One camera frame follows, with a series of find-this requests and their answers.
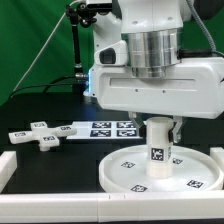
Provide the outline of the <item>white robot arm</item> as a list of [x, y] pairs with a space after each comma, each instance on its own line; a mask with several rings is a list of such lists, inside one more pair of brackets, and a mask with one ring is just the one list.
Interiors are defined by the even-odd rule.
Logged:
[[88, 94], [104, 109], [127, 111], [140, 131], [140, 115], [171, 116], [173, 140], [185, 117], [214, 119], [224, 113], [224, 58], [215, 51], [181, 55], [183, 22], [194, 0], [86, 0], [95, 11], [94, 65]]

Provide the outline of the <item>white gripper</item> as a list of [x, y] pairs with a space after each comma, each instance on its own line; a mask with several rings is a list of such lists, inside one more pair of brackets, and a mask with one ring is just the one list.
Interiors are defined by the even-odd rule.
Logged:
[[214, 119], [224, 112], [224, 58], [184, 58], [162, 78], [136, 77], [119, 41], [94, 53], [91, 92], [104, 109], [127, 111], [137, 134], [146, 137], [140, 113], [174, 116], [170, 141], [181, 140], [182, 117]]

